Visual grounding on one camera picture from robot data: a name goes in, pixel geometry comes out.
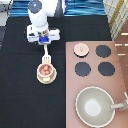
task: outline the pink board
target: pink board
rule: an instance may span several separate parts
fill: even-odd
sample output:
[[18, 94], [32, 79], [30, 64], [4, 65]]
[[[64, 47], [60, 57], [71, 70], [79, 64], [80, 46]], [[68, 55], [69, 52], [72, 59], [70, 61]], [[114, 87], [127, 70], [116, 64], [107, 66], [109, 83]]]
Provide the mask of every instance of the pink board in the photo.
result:
[[[74, 46], [78, 43], [85, 43], [89, 47], [89, 53], [84, 58], [77, 57], [73, 52]], [[96, 54], [96, 47], [99, 45], [107, 45], [111, 49], [111, 55], [106, 58], [99, 57]], [[79, 62], [86, 62], [90, 65], [89, 75], [81, 77], [76, 74], [75, 65]], [[115, 67], [112, 76], [103, 76], [99, 73], [98, 65], [101, 62], [110, 62]], [[106, 90], [115, 103], [125, 99], [126, 87], [114, 41], [66, 43], [66, 128], [90, 128], [79, 119], [75, 110], [78, 93], [89, 86], [97, 86]], [[122, 112], [116, 110], [113, 121], [105, 128], [128, 128], [128, 110]]]

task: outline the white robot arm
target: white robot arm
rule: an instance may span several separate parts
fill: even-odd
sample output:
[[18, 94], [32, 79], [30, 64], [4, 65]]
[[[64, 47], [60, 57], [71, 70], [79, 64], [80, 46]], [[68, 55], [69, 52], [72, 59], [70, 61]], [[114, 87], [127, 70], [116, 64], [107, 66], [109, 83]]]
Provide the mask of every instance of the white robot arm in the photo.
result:
[[43, 45], [59, 40], [59, 29], [49, 29], [47, 17], [61, 17], [65, 9], [64, 0], [32, 0], [28, 5], [28, 14], [32, 23], [27, 26], [28, 41], [38, 41], [39, 45]]

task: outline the white bowl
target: white bowl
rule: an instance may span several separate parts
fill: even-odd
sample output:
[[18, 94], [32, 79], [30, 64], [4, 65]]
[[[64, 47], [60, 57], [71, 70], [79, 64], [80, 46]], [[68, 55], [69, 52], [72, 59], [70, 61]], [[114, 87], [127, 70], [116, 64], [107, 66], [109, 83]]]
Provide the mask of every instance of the white bowl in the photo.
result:
[[114, 118], [112, 97], [99, 87], [87, 87], [76, 98], [76, 112], [79, 118], [91, 127], [105, 127]]

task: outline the cup rim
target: cup rim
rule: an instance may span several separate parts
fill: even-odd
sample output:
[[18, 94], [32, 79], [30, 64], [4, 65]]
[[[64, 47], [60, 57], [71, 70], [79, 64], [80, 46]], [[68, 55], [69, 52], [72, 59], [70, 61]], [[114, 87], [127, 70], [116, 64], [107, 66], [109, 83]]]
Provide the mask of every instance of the cup rim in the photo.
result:
[[[43, 65], [49, 65], [50, 67], [51, 67], [51, 72], [50, 72], [50, 74], [48, 74], [48, 75], [42, 75], [41, 73], [40, 73], [40, 68], [43, 66]], [[39, 66], [38, 66], [38, 68], [37, 68], [37, 72], [38, 72], [38, 74], [41, 76], [41, 77], [44, 77], [44, 78], [47, 78], [47, 77], [49, 77], [52, 73], [53, 73], [53, 69], [54, 69], [54, 67], [53, 67], [53, 65], [52, 64], [50, 64], [50, 63], [42, 63], [42, 64], [40, 64]]]

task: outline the table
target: table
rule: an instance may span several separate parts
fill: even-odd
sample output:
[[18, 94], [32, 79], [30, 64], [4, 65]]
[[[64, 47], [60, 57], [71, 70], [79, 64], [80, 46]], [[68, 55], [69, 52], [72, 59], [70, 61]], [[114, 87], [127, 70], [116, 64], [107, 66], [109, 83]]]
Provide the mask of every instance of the table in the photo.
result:
[[24, 36], [28, 17], [9, 17], [0, 50], [0, 128], [66, 128], [67, 41], [111, 40], [107, 16], [48, 18], [61, 39], [49, 45], [56, 80], [48, 86], [36, 78], [43, 47]]

